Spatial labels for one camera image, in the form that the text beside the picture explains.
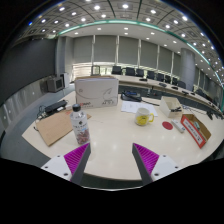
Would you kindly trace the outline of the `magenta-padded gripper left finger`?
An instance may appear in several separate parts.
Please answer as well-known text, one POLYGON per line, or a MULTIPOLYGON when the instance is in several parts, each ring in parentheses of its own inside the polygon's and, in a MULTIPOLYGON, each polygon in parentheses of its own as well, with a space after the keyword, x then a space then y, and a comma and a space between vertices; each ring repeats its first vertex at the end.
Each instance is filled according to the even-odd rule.
POLYGON ((42 166, 42 169, 79 185, 91 153, 90 144, 84 144, 65 155, 57 155, 42 166))

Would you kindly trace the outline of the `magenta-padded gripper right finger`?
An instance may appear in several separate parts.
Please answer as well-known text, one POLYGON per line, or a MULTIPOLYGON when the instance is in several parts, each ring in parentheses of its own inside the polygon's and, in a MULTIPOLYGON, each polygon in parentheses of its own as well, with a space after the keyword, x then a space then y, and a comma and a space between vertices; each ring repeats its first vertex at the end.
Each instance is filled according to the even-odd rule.
POLYGON ((132 154, 144 185, 180 170, 180 166, 168 155, 159 155, 137 143, 132 145, 132 154))

